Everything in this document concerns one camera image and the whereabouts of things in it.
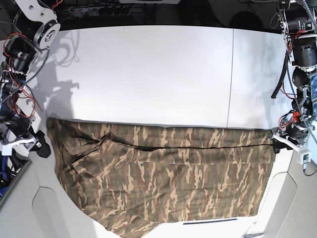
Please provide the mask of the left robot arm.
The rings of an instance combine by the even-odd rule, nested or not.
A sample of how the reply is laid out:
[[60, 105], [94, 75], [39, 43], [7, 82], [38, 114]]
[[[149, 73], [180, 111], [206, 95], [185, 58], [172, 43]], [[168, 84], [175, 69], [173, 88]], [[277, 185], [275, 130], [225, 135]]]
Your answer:
[[282, 73], [271, 95], [284, 92], [288, 77], [291, 110], [282, 115], [272, 129], [273, 150], [296, 150], [306, 145], [317, 120], [317, 2], [315, 0], [280, 0], [276, 12], [286, 44]]

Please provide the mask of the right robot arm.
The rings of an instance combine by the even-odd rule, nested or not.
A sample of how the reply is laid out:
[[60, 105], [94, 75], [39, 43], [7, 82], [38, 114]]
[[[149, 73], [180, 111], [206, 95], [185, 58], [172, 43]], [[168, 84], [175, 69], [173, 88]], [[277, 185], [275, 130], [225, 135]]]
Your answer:
[[39, 73], [28, 73], [42, 53], [50, 53], [50, 45], [60, 30], [55, 8], [60, 0], [5, 0], [3, 5], [15, 10], [14, 32], [2, 45], [5, 57], [0, 64], [0, 125], [5, 132], [0, 134], [0, 151], [10, 156], [15, 146], [23, 145], [46, 158], [51, 154], [42, 131], [35, 132], [38, 102], [25, 87]]

